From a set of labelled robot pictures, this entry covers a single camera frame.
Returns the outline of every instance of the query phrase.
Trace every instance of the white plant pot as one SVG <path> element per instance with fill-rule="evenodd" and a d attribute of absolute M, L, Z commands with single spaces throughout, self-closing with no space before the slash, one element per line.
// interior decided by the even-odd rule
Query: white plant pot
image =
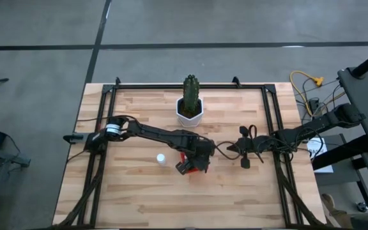
<path fill-rule="evenodd" d="M 180 123 L 183 127 L 196 127 L 199 124 L 199 122 L 201 121 L 201 118 L 203 118 L 203 114 L 204 114 L 203 99 L 201 99 L 201 98 L 198 99 L 201 103 L 201 112 L 193 118 L 186 118 L 183 115 L 181 115 L 180 113 L 178 113 L 178 106 L 179 106 L 182 99 L 183 98 L 180 98 L 176 102 L 176 114 L 177 114 L 178 121 L 180 121 Z"/>

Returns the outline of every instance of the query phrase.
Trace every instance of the potted cactus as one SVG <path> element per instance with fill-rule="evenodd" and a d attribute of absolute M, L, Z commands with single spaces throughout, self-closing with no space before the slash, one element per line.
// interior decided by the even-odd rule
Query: potted cactus
<path fill-rule="evenodd" d="M 204 114 L 203 99 L 198 98 L 199 83 L 189 75 L 183 83 L 183 97 L 177 100 L 176 114 L 183 127 L 196 127 Z"/>

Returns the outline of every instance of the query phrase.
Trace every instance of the concrete floor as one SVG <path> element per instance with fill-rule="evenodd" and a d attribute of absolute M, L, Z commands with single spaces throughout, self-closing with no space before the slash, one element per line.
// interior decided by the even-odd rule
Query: concrete floor
<path fill-rule="evenodd" d="M 104 3 L 0 0 L 0 45 L 92 45 Z M 113 0 L 102 43 L 367 41 L 368 1 L 363 0 Z M 11 173 L 6 181 L 0 229 L 52 222 L 69 149 L 62 136 L 75 124 L 91 54 L 0 51 L 0 78 L 10 78 L 0 84 L 0 131 L 32 158 L 28 169 Z M 101 50 L 92 82 L 114 82 L 116 76 L 122 82 L 178 82 L 190 73 L 202 82 L 229 82 L 233 76 L 244 82 L 287 82 L 293 70 L 330 82 L 339 69 L 366 58 L 368 46 Z M 299 86 L 305 80 L 295 79 Z M 311 91 L 309 97 L 322 99 L 336 85 Z M 343 97 L 337 103 L 347 101 Z M 361 127 L 327 134 L 341 132 L 348 141 L 363 134 Z M 368 182 L 367 172 L 362 173 Z M 362 201 L 355 184 L 319 189 L 349 212 Z"/>

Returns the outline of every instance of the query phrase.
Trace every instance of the wood grain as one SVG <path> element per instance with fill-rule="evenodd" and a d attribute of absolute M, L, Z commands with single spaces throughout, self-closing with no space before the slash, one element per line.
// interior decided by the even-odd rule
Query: wood grain
<path fill-rule="evenodd" d="M 276 88 L 284 128 L 300 125 L 291 85 L 276 83 Z M 78 119 L 96 117 L 101 90 L 102 84 L 86 86 Z M 118 90 L 114 114 L 135 116 L 144 124 L 167 130 L 182 129 L 175 115 L 175 102 L 181 95 L 181 90 L 171 89 Z M 204 116 L 198 127 L 189 130 L 216 143 L 236 141 L 240 125 L 254 124 L 258 135 L 268 134 L 260 90 L 201 89 L 199 95 L 204 99 Z M 274 115 L 273 123 L 277 129 Z M 75 130 L 92 132 L 94 125 L 95 121 L 78 122 Z M 72 146 L 69 157 L 82 148 L 81 144 Z M 166 156 L 165 167 L 157 164 L 159 153 Z M 54 223 L 62 221 L 81 196 L 88 158 L 86 153 L 68 163 Z M 263 153 L 264 164 L 254 155 L 249 158 L 251 168 L 242 169 L 239 160 L 228 160 L 216 151 L 208 173 L 182 176 L 175 169 L 180 160 L 178 152 L 163 144 L 141 138 L 111 142 L 96 227 L 284 227 L 272 153 Z M 295 153 L 293 170 L 299 195 L 325 222 L 306 152 Z M 290 198 L 288 203 L 294 216 Z"/>

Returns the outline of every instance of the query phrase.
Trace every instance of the green cactus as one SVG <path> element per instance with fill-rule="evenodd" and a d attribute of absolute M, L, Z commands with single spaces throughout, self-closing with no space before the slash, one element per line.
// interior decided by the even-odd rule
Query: green cactus
<path fill-rule="evenodd" d="M 198 104 L 199 82 L 194 75 L 189 75 L 183 83 L 184 111 L 195 116 Z"/>

